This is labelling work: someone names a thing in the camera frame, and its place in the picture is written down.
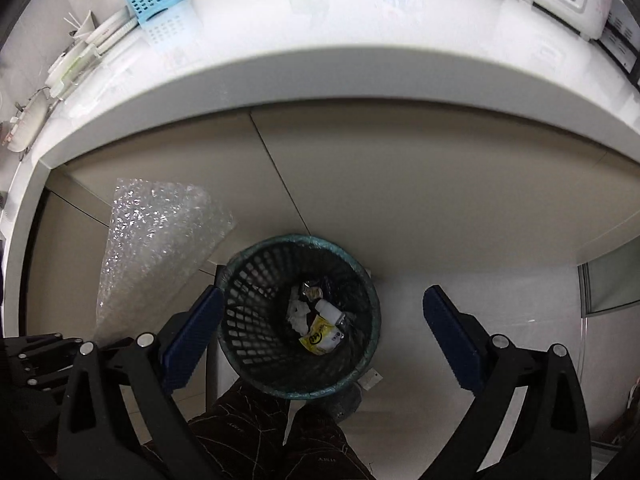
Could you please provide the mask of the bubble wrap sheet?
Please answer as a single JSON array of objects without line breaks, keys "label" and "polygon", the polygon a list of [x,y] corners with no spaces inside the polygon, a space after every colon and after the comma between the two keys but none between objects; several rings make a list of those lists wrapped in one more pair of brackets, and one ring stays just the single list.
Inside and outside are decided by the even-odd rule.
[{"label": "bubble wrap sheet", "polygon": [[159,330],[175,296],[235,226],[231,210],[201,186],[119,178],[92,339],[107,346]]}]

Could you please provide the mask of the white tissue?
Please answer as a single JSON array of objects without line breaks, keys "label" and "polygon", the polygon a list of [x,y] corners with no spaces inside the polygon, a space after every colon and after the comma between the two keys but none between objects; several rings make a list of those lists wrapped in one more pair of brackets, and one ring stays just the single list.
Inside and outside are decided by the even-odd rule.
[{"label": "white tissue", "polygon": [[288,324],[292,330],[295,330],[299,336],[305,336],[315,317],[316,312],[302,299],[299,288],[294,286],[288,300]]}]

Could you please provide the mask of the white plastic bottle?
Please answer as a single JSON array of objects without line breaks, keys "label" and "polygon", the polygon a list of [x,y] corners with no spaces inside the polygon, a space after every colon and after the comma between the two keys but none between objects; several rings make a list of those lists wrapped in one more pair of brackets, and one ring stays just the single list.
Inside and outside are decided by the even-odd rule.
[{"label": "white plastic bottle", "polygon": [[329,301],[319,299],[314,305],[318,315],[327,320],[333,326],[339,326],[344,320],[344,313],[330,304]]}]

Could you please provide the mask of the dark mesh trash basket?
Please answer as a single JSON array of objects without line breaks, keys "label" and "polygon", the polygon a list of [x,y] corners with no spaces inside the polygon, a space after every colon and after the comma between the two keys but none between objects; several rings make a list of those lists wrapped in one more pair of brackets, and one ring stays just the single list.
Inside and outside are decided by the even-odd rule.
[{"label": "dark mesh trash basket", "polygon": [[309,235],[268,238],[233,256],[219,287],[221,348],[257,389],[317,399],[369,368],[380,302],[367,270],[340,246]]}]

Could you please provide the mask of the yellow wrapper in basket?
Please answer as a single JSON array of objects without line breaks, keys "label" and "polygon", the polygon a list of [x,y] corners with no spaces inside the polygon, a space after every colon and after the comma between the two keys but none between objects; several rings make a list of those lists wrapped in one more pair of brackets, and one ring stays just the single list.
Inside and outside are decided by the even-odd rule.
[{"label": "yellow wrapper in basket", "polygon": [[343,341],[343,332],[321,315],[314,318],[309,332],[299,338],[300,344],[315,356],[333,352]]}]

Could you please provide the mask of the clear glass food container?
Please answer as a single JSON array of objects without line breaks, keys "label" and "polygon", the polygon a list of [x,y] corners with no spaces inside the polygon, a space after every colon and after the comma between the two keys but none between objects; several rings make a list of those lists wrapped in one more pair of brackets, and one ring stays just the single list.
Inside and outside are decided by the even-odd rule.
[{"label": "clear glass food container", "polygon": [[51,70],[46,80],[49,96],[52,99],[58,98],[95,58],[96,47],[93,44],[85,41],[75,44]]}]

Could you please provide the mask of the stack of white plates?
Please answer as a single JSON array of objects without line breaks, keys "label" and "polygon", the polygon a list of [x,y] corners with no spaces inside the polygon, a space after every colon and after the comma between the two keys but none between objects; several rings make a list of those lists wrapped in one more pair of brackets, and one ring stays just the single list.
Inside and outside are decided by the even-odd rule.
[{"label": "stack of white plates", "polygon": [[80,56],[83,58],[89,54],[105,54],[138,25],[138,19],[131,14],[128,6],[125,6],[88,36],[86,39],[87,45]]}]

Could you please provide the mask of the white microwave oven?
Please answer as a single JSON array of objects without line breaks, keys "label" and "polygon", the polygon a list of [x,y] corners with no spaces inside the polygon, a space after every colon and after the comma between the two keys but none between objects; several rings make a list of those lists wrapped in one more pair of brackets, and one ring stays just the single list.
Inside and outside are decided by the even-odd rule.
[{"label": "white microwave oven", "polygon": [[599,44],[631,84],[639,88],[639,22],[623,0],[612,1]]}]

